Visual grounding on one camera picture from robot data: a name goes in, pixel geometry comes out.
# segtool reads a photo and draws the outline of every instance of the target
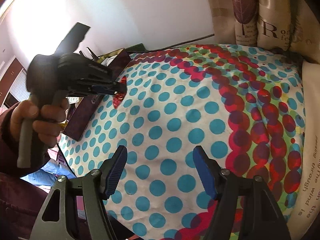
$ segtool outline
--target sleeve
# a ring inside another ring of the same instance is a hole
[[[11,114],[17,105],[15,104],[0,115],[0,172],[14,177],[23,177],[42,168],[50,157],[46,153],[41,166],[24,169],[17,167],[19,143],[12,138],[9,132]]]

